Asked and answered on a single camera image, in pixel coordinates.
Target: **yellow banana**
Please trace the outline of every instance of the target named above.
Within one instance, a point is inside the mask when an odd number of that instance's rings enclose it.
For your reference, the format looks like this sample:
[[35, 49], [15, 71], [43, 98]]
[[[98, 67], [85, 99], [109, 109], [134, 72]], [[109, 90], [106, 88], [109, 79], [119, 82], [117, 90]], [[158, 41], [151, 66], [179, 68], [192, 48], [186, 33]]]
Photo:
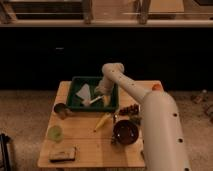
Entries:
[[94, 132], [96, 132], [99, 128], [101, 128], [104, 123], [106, 123], [106, 121], [111, 117], [110, 113], [105, 113], [101, 119], [98, 121], [98, 123], [95, 126]]
[[111, 96], [110, 95], [103, 95], [102, 99], [103, 99], [104, 107], [109, 106], [110, 100], [111, 100]]

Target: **orange object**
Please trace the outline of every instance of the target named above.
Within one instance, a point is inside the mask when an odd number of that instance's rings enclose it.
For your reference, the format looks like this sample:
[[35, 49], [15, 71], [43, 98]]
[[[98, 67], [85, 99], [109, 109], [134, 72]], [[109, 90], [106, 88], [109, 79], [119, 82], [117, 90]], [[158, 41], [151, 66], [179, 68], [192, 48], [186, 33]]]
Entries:
[[152, 90], [160, 90], [163, 91], [163, 87], [160, 84], [154, 84], [152, 86]]

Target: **black background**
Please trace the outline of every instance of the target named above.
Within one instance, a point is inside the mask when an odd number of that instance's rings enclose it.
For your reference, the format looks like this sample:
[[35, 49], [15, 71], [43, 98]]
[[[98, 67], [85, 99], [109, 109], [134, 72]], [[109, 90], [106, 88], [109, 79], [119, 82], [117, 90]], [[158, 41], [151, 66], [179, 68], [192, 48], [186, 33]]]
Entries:
[[167, 90], [212, 90], [212, 56], [212, 28], [0, 28], [0, 88], [57, 89], [122, 62]]

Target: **table top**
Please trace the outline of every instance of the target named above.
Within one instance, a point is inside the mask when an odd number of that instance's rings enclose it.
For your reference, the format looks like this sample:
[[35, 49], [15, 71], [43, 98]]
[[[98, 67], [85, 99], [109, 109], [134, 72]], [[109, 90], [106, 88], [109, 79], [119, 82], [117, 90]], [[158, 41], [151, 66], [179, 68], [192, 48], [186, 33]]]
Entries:
[[[144, 87], [151, 88], [160, 81], [136, 81]], [[60, 83], [54, 105], [66, 103], [70, 81]], [[123, 89], [119, 88], [119, 107], [126, 107], [136, 101]], [[41, 168], [94, 168], [94, 167], [145, 167], [141, 156], [143, 150], [142, 134], [140, 130], [138, 140], [131, 145], [122, 146], [119, 143], [111, 144], [113, 121], [108, 120], [105, 125], [93, 132], [95, 125], [104, 113], [102, 112], [75, 112], [74, 116], [61, 120], [52, 111], [47, 130], [59, 125], [63, 130], [63, 140], [60, 143], [53, 142], [47, 138], [47, 132], [40, 150], [38, 167]], [[77, 148], [76, 160], [72, 162], [51, 163], [49, 153], [51, 149]]]

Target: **metal rod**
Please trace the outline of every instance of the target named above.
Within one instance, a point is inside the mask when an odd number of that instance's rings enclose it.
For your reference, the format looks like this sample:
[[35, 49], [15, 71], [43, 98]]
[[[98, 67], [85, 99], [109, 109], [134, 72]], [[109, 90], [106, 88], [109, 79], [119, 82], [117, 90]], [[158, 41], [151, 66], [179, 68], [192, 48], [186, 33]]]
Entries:
[[3, 0], [0, 0], [0, 21], [3, 24], [9, 24], [10, 23], [10, 16], [7, 14], [7, 11], [4, 8]]
[[85, 24], [90, 24], [91, 20], [93, 19], [92, 0], [82, 0], [82, 9]]
[[149, 8], [151, 4], [151, 0], [138, 0], [139, 3], [139, 23], [146, 24], [149, 16]]
[[9, 141], [9, 139], [10, 138], [8, 136], [5, 136], [5, 134], [0, 134], [0, 143], [1, 143], [4, 171], [11, 170], [8, 152], [7, 152], [7, 142]]

